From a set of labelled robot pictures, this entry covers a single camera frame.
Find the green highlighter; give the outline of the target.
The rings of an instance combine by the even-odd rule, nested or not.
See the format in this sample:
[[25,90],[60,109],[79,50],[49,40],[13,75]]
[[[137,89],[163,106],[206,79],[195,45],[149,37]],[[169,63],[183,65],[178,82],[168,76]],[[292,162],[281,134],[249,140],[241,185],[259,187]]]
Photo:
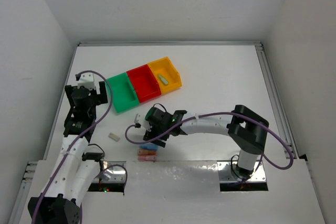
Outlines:
[[162,76],[161,74],[158,74],[158,78],[165,86],[167,86],[169,84],[168,80],[164,76]]

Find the long grey eraser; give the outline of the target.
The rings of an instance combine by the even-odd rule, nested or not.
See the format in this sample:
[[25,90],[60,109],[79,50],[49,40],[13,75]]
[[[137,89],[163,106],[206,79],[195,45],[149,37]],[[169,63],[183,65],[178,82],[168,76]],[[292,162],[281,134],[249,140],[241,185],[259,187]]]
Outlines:
[[120,140],[120,137],[113,134],[113,133],[109,133],[108,137],[116,142],[118,142]]

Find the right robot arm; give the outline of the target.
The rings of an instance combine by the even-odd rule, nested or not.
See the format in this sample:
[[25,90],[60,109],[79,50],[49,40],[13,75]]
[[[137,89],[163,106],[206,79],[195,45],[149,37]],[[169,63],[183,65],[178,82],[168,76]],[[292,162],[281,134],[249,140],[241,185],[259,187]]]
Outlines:
[[222,115],[192,115],[185,110],[176,110],[173,114],[159,108],[150,108],[144,121],[148,128],[144,141],[153,140],[153,144],[162,148],[170,136],[191,135],[196,133],[226,135],[240,147],[236,164],[237,176],[248,178],[254,172],[258,156],[265,150],[269,123],[264,118],[243,105],[236,105],[230,120]]

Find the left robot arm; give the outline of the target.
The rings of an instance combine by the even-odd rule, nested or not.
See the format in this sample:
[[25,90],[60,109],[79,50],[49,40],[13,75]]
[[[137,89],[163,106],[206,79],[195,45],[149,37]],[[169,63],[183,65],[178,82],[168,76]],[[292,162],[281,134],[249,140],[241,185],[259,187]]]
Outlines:
[[82,157],[99,120],[96,107],[108,103],[107,85],[79,81],[65,86],[70,109],[64,122],[60,152],[49,181],[38,197],[31,197],[28,211],[32,223],[79,223],[81,202],[100,172],[94,158]]

